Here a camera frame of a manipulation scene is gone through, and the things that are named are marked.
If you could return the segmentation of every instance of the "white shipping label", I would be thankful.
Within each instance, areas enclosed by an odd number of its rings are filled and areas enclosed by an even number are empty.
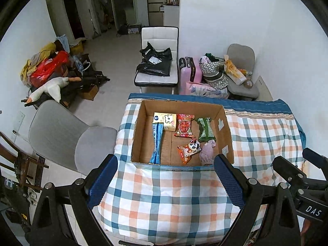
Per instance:
[[[225,146],[223,149],[222,149],[222,154],[227,157],[227,153],[229,152],[228,150],[228,146]]]
[[[154,56],[150,57],[149,62],[151,62],[153,65],[162,63],[161,60],[159,60],[158,58],[156,58]]]
[[[223,120],[221,120],[221,118],[219,118],[219,131],[221,131],[221,129],[224,127],[224,123]]]

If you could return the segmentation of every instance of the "blue fabric border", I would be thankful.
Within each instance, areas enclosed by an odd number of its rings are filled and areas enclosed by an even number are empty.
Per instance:
[[[273,102],[262,101],[237,101],[208,97],[199,97],[191,95],[172,95],[161,93],[131,93],[129,99],[155,99],[155,100],[173,100],[183,102],[205,102],[208,104],[222,105],[226,109],[233,109],[238,112],[266,113],[266,114],[292,114],[288,104],[279,99]],[[302,147],[306,147],[306,135],[296,120],[297,128],[300,133]]]

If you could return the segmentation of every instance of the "chair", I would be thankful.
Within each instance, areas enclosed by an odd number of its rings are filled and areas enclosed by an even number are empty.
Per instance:
[[[172,52],[172,64],[169,77],[152,76],[143,73],[136,73],[134,84],[140,87],[171,87],[172,94],[178,84],[178,28],[176,27],[144,27],[141,30],[142,49],[147,47],[147,42],[157,51],[164,51],[167,48]]]
[[[227,55],[229,55],[229,59],[237,68],[253,72],[255,65],[255,54],[252,48],[240,44],[231,44],[228,48]],[[227,78],[228,90],[230,93],[252,99],[256,99],[260,95],[254,82],[253,87],[248,89],[243,84],[238,86],[231,78]]]
[[[114,153],[117,130],[89,126],[56,101],[45,101],[31,123],[31,147],[46,159],[88,175]]]
[[[40,190],[42,190],[41,177],[42,177],[43,168],[44,167],[49,168],[49,166],[44,164],[44,159],[43,162],[38,162],[34,158],[28,156],[26,153],[22,152],[18,147],[16,147],[16,145],[14,145],[2,132],[0,132],[0,137],[2,137],[4,141],[7,142],[9,146],[13,148],[14,151],[17,152],[17,157],[16,157],[11,152],[9,152],[2,144],[0,144],[0,156],[7,159],[9,162],[12,162],[14,164],[14,168],[7,166],[6,164],[3,163],[0,163],[0,166],[15,172],[16,178],[18,179],[19,186],[21,188],[30,187],[35,191],[40,192]],[[34,178],[34,185],[30,184],[28,180],[28,179],[33,179],[33,177],[27,175],[28,167],[30,163],[34,163],[37,165],[35,178]]]

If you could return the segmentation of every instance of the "pink suitcase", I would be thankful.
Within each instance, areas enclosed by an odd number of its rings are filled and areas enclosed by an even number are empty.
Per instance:
[[[202,81],[203,73],[199,66],[199,58],[186,57],[185,63],[180,58],[179,66],[180,71],[180,81],[179,81],[179,94],[187,95],[186,93],[186,83],[196,82],[200,83]]]

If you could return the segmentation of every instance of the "yellow cloth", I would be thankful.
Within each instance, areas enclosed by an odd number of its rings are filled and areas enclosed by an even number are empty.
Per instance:
[[[39,53],[32,56],[31,59],[27,60],[26,65],[21,71],[21,81],[25,85],[29,85],[29,76],[36,71],[37,66],[45,59],[49,57],[49,55],[56,51],[56,45],[51,42],[44,46]]]

